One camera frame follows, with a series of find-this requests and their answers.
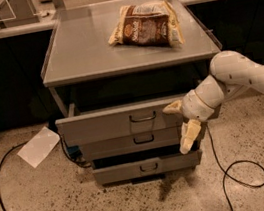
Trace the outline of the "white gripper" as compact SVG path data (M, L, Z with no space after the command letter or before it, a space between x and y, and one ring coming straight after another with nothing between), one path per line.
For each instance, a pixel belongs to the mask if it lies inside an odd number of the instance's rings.
M166 115L182 113L189 119L188 122L182 124L179 148L181 154L188 154L201 132L201 122L207 121L213 115L214 109L206 105L194 90L190 90L182 101L180 99L173 101L162 112Z

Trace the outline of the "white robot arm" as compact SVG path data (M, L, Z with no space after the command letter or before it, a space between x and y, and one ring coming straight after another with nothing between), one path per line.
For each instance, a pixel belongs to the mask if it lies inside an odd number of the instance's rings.
M168 104L165 114L181 114L181 154L188 154L201 132L202 123L225 100L235 98L248 88L264 94L264 65L234 51L221 51L211 59L209 75L182 99Z

